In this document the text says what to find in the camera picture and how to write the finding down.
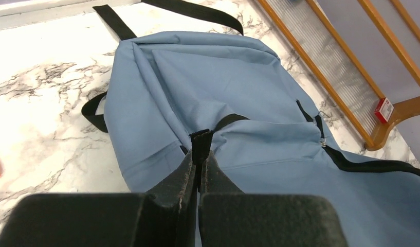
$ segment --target black strap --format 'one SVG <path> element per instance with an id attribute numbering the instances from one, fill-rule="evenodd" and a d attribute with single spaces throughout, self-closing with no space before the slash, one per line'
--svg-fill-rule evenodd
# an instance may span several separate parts
<path id="1" fill-rule="evenodd" d="M 322 117 L 320 115 L 317 115 L 314 117 L 316 120 L 317 128 L 320 130 L 320 138 L 325 139 L 325 133 L 323 132 L 323 122 Z"/>
<path id="2" fill-rule="evenodd" d="M 186 148 L 186 147 L 184 147 L 183 145 L 179 146 L 179 148 L 181 149 L 181 151 L 182 151 L 184 154 L 187 154 L 187 153 L 189 152 L 189 150 L 187 150 L 187 148 Z"/>
<path id="3" fill-rule="evenodd" d="M 192 162 L 196 166 L 197 190 L 200 192 L 202 166 L 210 154 L 214 131 L 205 129 L 190 135 L 192 141 Z"/>
<path id="4" fill-rule="evenodd" d="M 142 3 L 169 10 L 198 20 L 218 23 L 237 30 L 241 35 L 244 35 L 243 25 L 236 18 L 217 9 L 212 9 L 206 6 L 189 3 L 182 0 L 142 0 Z"/>
<path id="5" fill-rule="evenodd" d="M 235 121 L 239 121 L 239 120 L 249 120 L 249 118 L 242 116 L 242 115 L 238 115 L 235 113 L 229 114 L 227 116 L 225 116 L 224 118 L 222 118 L 217 124 L 216 127 L 214 128 L 214 132 L 221 130 L 223 127 L 225 127 L 226 125 L 229 125 Z"/>
<path id="6" fill-rule="evenodd" d="M 96 115 L 96 110 L 98 109 L 99 103 L 102 98 L 107 95 L 107 92 L 97 95 L 93 99 L 89 100 L 86 104 L 83 105 L 81 113 L 83 116 L 96 128 L 100 131 L 107 133 L 107 126 L 104 121 L 104 114 Z"/>
<path id="7" fill-rule="evenodd" d="M 296 100 L 296 104 L 298 104 L 298 107 L 301 110 L 302 115 L 304 115 L 306 121 L 307 122 L 313 122 L 313 118 L 310 115 L 308 115 L 308 113 L 304 110 L 304 108 L 301 105 L 301 102 L 299 100 Z"/>
<path id="8" fill-rule="evenodd" d="M 301 103 L 297 100 L 299 109 L 301 110 L 302 114 L 304 114 L 305 119 L 309 121 L 312 119 L 302 108 Z M 320 137 L 322 139 L 325 138 L 325 134 L 323 132 L 323 123 L 322 117 L 317 115 L 314 117 L 316 120 L 317 128 L 320 130 Z M 403 171 L 415 174 L 420 176 L 420 169 L 413 167 L 412 165 L 403 162 L 403 161 L 389 161 L 389 160 L 380 160 L 380 161 L 367 161 L 361 163 L 354 163 L 349 161 L 346 157 L 344 157 L 343 153 L 337 151 L 330 146 L 324 145 L 323 149 L 325 152 L 330 156 L 334 164 L 338 167 L 338 169 L 342 171 L 348 172 L 374 172 L 374 173 L 383 173 L 383 172 L 392 172 L 392 171 Z"/>
<path id="9" fill-rule="evenodd" d="M 107 25 L 117 34 L 120 40 L 137 38 L 131 29 L 123 22 L 117 13 L 108 5 L 94 6 L 93 9 L 107 23 Z"/>

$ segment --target translucent plastic panel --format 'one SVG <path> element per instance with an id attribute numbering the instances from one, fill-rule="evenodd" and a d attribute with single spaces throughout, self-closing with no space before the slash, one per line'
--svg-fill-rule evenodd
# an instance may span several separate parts
<path id="1" fill-rule="evenodd" d="M 379 98 L 305 0 L 267 0 L 363 128 L 372 134 Z"/>

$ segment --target zipper pull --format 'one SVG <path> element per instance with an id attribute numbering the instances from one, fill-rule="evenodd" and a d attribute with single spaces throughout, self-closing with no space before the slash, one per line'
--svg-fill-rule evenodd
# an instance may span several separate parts
<path id="1" fill-rule="evenodd" d="M 320 138 L 320 145 L 322 148 L 326 147 L 326 138 Z"/>

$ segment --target backpack strap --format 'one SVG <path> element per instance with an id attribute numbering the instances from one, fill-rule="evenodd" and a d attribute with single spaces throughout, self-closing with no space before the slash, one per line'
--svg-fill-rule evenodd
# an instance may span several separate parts
<path id="1" fill-rule="evenodd" d="M 218 23 L 237 30 L 241 35 L 244 35 L 243 25 L 236 18 L 217 9 L 182 0 L 142 0 L 141 2 L 198 20 Z"/>
<path id="2" fill-rule="evenodd" d="M 109 6 L 94 6 L 96 13 L 107 23 L 107 25 L 117 34 L 120 40 L 137 38 L 131 29 L 123 22 L 118 14 Z"/>
<path id="3" fill-rule="evenodd" d="M 195 19 L 222 24 L 237 30 L 241 35 L 243 35 L 242 24 L 236 18 L 220 10 L 184 2 L 182 0 L 142 0 L 141 2 Z M 137 37 L 109 5 L 94 6 L 93 9 L 116 33 L 120 40 L 129 40 Z M 107 133 L 108 130 L 105 124 L 104 114 L 95 114 L 99 103 L 106 94 L 107 92 L 102 93 L 89 100 L 81 109 L 83 116 L 92 125 L 105 133 Z"/>

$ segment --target wooden frame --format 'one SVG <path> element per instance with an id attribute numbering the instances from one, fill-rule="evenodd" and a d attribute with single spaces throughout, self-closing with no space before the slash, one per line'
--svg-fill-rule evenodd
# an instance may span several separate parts
<path id="1" fill-rule="evenodd" d="M 343 113 L 347 116 L 349 121 L 353 124 L 355 129 L 359 132 L 361 137 L 365 140 L 366 142 L 365 147 L 368 150 L 374 151 L 374 150 L 378 150 L 382 148 L 385 145 L 388 135 L 394 126 L 404 121 L 405 119 L 420 115 L 420 97 L 416 97 L 410 100 L 396 103 L 394 104 L 395 110 L 393 111 L 393 114 L 389 122 L 386 124 L 377 122 L 373 132 L 369 134 L 366 131 L 366 129 L 364 129 L 362 124 L 358 121 L 358 119 L 355 117 L 355 115 L 351 112 L 349 107 L 343 102 L 342 98 L 338 95 L 336 90 L 331 86 L 331 84 L 329 83 L 327 78 L 323 75 L 323 73 L 319 70 L 317 65 L 314 64 L 310 56 L 302 48 L 302 45 L 296 40 L 296 38 L 289 31 L 287 26 L 278 17 L 276 12 L 272 9 L 271 5 L 266 0 L 257 0 L 257 1 L 262 6 L 264 11 L 267 12 L 269 17 L 274 21 L 274 23 L 279 28 L 279 30 L 283 33 L 283 35 L 286 37 L 288 42 L 293 46 L 293 48 L 296 50 L 296 52 L 304 61 L 305 65 L 308 66 L 308 68 L 313 72 L 313 74 L 316 76 L 318 81 L 323 85 L 323 87 L 328 91 L 330 96 L 335 100 L 336 104 L 342 109 Z M 327 31 L 335 39 L 336 43 L 340 45 L 340 47 L 342 48 L 344 53 L 347 55 L 347 57 L 350 59 L 350 61 L 359 70 L 360 74 L 363 76 L 363 79 L 367 82 L 370 88 L 378 96 L 378 99 L 384 98 L 385 95 L 382 93 L 382 91 L 379 89 L 379 87 L 376 85 L 373 79 L 369 76 L 369 74 L 363 68 L 361 63 L 357 60 L 355 55 L 351 52 L 349 47 L 346 45 L 344 40 L 341 38 L 341 36 L 338 34 L 338 32 L 335 30 L 335 28 L 332 26 L 332 24 L 323 14 L 323 12 L 320 10 L 320 8 L 316 5 L 314 0 L 305 0 L 305 1 L 307 2 L 311 10 L 316 14 L 320 22 L 322 22 L 322 24 L 325 26 Z M 379 29 L 379 31 L 384 36 L 384 38 L 387 39 L 387 42 L 389 42 L 390 46 L 393 48 L 396 54 L 398 54 L 399 58 L 404 62 L 404 65 L 410 71 L 411 75 L 420 86 L 420 70 L 415 65 L 414 61 L 412 61 L 410 56 L 406 53 L 402 45 L 399 43 L 397 38 L 391 32 L 390 28 L 388 28 L 388 26 L 379 16 L 378 12 L 373 8 L 370 1 L 358 0 L 358 2 L 363 6 L 363 9 L 366 11 L 366 13 L 375 23 L 376 27 Z"/>
<path id="2" fill-rule="evenodd" d="M 413 32 L 415 37 L 420 42 L 420 29 L 417 27 L 414 20 L 409 16 L 408 12 L 405 10 L 403 5 L 400 3 L 399 0 L 389 0 L 392 5 L 395 7 L 399 15 L 407 24 L 408 28 Z M 402 61 L 402 64 L 417 82 L 420 87 L 420 69 L 412 60 L 411 56 L 402 46 L 400 41 L 394 35 L 393 31 L 384 21 L 382 16 L 370 2 L 370 0 L 358 0 L 360 6 L 364 9 L 366 14 L 372 20 L 373 24 L 375 24 L 378 31 L 382 34 L 384 39 Z M 390 133 L 391 129 L 399 124 L 400 122 L 420 115 L 420 96 L 412 99 L 408 99 L 399 103 L 394 104 L 394 111 L 389 120 L 389 122 L 385 125 L 378 125 L 375 128 L 374 133 L 372 134 L 376 143 L 378 143 L 378 147 L 381 148 L 385 145 L 387 140 L 387 136 Z"/>

